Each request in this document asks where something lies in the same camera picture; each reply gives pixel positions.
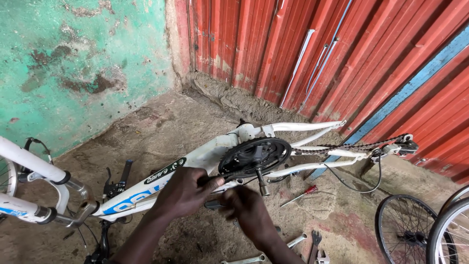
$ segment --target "green painted wall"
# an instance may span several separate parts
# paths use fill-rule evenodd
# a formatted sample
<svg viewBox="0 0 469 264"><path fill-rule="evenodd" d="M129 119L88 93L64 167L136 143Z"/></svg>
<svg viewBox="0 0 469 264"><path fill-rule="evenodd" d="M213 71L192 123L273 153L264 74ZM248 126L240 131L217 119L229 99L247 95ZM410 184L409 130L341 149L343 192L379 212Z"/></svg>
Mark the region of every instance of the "green painted wall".
<svg viewBox="0 0 469 264"><path fill-rule="evenodd" d="M58 156L173 85L163 0L0 2L0 135Z"/></svg>

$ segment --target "blue stripe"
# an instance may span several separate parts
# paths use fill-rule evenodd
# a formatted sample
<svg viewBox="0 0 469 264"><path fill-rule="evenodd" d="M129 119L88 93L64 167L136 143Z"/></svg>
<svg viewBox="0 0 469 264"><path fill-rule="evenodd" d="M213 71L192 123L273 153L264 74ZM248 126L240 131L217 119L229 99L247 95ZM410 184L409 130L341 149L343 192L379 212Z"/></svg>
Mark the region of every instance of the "blue stripe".
<svg viewBox="0 0 469 264"><path fill-rule="evenodd" d="M469 25L459 33L446 47L444 47L425 67L423 67L395 96L393 96L376 114L363 124L358 131L353 133L345 144L356 144L363 136L368 134L386 116L394 111L413 92L428 81L435 73L443 68L459 52L469 45ZM339 156L330 156L325 161L334 162ZM316 169L310 177L316 179L326 169Z"/></svg>

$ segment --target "wheel rim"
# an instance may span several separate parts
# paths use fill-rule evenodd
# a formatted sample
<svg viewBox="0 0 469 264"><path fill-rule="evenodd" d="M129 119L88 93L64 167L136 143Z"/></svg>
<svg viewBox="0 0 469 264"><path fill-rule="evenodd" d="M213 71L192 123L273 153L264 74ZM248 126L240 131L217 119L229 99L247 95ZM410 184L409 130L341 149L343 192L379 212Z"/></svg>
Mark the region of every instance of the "wheel rim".
<svg viewBox="0 0 469 264"><path fill-rule="evenodd" d="M434 251L435 260L441 264L469 263L469 200L461 201L461 208L452 213L440 228L437 234L437 246ZM448 244L444 236L450 235L453 238L452 244L455 254L449 254Z"/></svg>
<svg viewBox="0 0 469 264"><path fill-rule="evenodd" d="M14 196L16 192L17 176L15 164L0 156L0 193Z"/></svg>
<svg viewBox="0 0 469 264"><path fill-rule="evenodd" d="M378 244L390 264L424 264L428 233L436 213L409 195L393 195L378 207Z"/></svg>

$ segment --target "bicycle chain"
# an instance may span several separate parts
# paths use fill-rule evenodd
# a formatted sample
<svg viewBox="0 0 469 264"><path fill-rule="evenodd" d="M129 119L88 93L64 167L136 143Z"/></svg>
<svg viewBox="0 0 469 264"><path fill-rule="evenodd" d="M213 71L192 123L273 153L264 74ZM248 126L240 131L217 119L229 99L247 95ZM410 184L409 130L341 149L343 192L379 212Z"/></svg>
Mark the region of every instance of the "bicycle chain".
<svg viewBox="0 0 469 264"><path fill-rule="evenodd" d="M405 136L407 135L409 134L406 133L406 134L402 134L397 137L393 137L393 138L386 139L383 141L375 142L372 144L360 145L360 146L354 146L353 144L342 144L342 145L326 144L326 145L319 145L319 147L327 147L327 149L323 149L323 150L302 150L302 149L292 148L292 152L295 151L296 153L300 153L300 154L308 153L312 155L319 155L319 154L327 154L327 152L336 150L336 149L342 149L342 150L348 150L348 151L372 151L377 146L380 146L382 144L386 144L386 143L398 141L398 140L403 140ZM225 178L226 182L236 179L237 175L243 175L243 178L256 176L256 174L244 174L244 171L234 171L234 172L221 174L221 176Z"/></svg>
<svg viewBox="0 0 469 264"><path fill-rule="evenodd" d="M360 146L354 146L353 144L343 144L343 145L319 145L319 147L327 147L327 149L322 149L322 150L302 150L298 148L292 148L292 151L295 151L297 154L303 154L303 153L308 153L308 154L314 154L314 155L319 155L319 154L326 154L329 151L336 150L336 149L342 149L342 150L348 150L348 151L372 151L375 149L377 146L380 146L382 144L386 144L389 142L393 141L398 141L398 140L403 140L405 136L407 136L408 133L399 135L397 137L393 137L390 139L386 139L380 142L375 142L371 144L366 144L366 145L360 145Z"/></svg>

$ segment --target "hand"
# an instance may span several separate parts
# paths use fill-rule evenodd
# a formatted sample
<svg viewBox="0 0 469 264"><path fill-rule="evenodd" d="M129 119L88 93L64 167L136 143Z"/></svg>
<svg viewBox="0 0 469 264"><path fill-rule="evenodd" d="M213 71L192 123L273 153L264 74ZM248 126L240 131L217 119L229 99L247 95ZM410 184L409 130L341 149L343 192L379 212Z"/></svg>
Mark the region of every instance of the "hand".
<svg viewBox="0 0 469 264"><path fill-rule="evenodd" d="M223 178L213 178L204 186L198 186L197 180L201 177L207 177L206 170L191 167L177 168L146 215L165 215L175 219L197 212L207 196L225 183Z"/></svg>
<svg viewBox="0 0 469 264"><path fill-rule="evenodd" d="M237 218L243 232L260 251L267 251L266 247L269 244L280 239L264 201L258 193L247 187L238 186L227 190L221 202L227 205L227 208L221 210L233 210L227 219Z"/></svg>

